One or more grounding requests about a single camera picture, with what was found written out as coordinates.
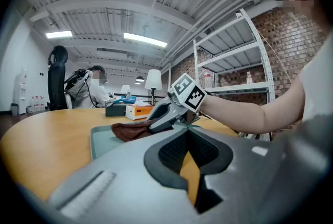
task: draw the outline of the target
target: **white shelving unit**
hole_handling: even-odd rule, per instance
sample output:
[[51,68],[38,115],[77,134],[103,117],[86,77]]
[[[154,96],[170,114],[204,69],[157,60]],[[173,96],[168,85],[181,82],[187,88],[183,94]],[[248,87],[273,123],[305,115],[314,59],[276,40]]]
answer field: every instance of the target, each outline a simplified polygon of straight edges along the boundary
[[[266,93],[267,102],[271,102],[275,99],[274,82],[266,49],[250,17],[243,9],[240,13],[240,17],[205,38],[193,40],[196,81],[199,82],[198,68],[209,68],[220,75],[262,65],[265,82],[224,87],[215,87],[214,83],[207,91],[219,95]],[[197,47],[211,53],[213,58],[198,64]],[[261,136],[261,139],[266,140],[267,136]]]

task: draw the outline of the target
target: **forearm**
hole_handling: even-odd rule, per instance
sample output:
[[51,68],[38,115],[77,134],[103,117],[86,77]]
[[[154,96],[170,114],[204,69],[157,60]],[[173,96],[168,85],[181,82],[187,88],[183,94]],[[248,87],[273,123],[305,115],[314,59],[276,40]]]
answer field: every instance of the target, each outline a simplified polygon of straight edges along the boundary
[[242,103],[206,96],[200,110],[229,128],[248,134],[262,134],[265,131],[265,113],[253,103]]

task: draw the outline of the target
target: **wooden table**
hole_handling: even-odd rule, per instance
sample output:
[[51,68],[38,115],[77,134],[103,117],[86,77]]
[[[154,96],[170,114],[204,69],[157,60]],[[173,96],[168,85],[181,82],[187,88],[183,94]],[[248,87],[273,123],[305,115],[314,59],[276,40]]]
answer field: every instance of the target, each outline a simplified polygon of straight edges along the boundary
[[[13,180],[45,200],[69,175],[91,161],[90,129],[114,123],[130,123],[125,117],[105,117],[105,109],[50,111],[14,125],[0,141],[3,161]],[[200,117],[205,129],[236,135],[225,125]],[[181,176],[189,183],[194,203],[199,169],[187,153]]]

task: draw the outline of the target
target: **black chair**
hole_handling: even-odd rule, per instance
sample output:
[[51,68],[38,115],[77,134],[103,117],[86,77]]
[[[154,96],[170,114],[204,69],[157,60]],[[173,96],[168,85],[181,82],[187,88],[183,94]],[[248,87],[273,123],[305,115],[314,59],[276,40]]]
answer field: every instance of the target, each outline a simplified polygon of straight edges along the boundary
[[65,63],[68,52],[63,46],[55,46],[48,56],[48,96],[50,98],[50,110],[67,109],[64,93]]

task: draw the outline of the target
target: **brown cloth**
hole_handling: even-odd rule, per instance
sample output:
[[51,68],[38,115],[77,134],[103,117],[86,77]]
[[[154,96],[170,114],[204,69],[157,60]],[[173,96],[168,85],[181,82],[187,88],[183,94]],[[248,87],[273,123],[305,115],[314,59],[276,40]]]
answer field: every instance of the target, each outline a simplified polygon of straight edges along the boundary
[[155,118],[153,120],[137,124],[115,123],[111,126],[111,129],[115,136],[117,136],[120,140],[128,142],[152,135],[152,133],[148,130],[148,127],[157,120],[158,118]]

